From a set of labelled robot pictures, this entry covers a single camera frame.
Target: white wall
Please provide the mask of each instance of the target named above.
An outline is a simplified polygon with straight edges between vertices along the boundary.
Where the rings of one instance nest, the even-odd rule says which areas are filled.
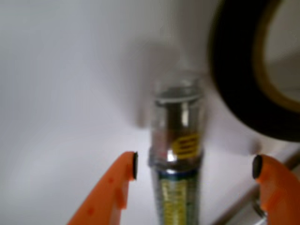
[[[150,134],[142,102],[149,98],[151,81],[178,60],[178,49],[186,66],[207,70],[206,44],[217,3],[0,3],[1,224],[65,224],[127,150],[138,151],[140,161],[122,224],[152,224]],[[169,13],[178,20],[175,29],[168,25]],[[211,224],[254,185],[249,152],[258,137],[216,93],[209,96],[202,224]]]

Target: gauge tube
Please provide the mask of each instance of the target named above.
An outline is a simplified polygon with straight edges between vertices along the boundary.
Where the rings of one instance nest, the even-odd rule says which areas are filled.
[[[200,76],[174,69],[154,91],[149,156],[161,225],[196,225],[203,134]]]

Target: yellow label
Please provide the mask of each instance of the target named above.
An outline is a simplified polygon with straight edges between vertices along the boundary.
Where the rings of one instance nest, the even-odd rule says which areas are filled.
[[[161,180],[164,225],[187,225],[187,181]]]
[[[173,153],[178,159],[185,159],[197,155],[199,135],[193,134],[178,138],[172,144]]]

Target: orange clamp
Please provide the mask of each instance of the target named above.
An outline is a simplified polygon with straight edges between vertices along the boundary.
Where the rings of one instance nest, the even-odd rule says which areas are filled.
[[[136,179],[137,153],[125,152],[111,165],[68,225],[119,225],[129,181]]]
[[[269,225],[300,224],[300,183],[282,163],[266,156],[256,156],[253,177],[260,185],[262,210]]]

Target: black rubber tip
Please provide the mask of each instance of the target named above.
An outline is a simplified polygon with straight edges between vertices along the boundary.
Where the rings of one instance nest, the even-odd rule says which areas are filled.
[[[138,158],[138,155],[137,155],[137,152],[135,152],[133,155],[133,177],[135,180],[137,177],[137,158]]]
[[[254,179],[258,178],[261,174],[263,167],[263,158],[260,155],[257,155],[252,163],[252,176]]]

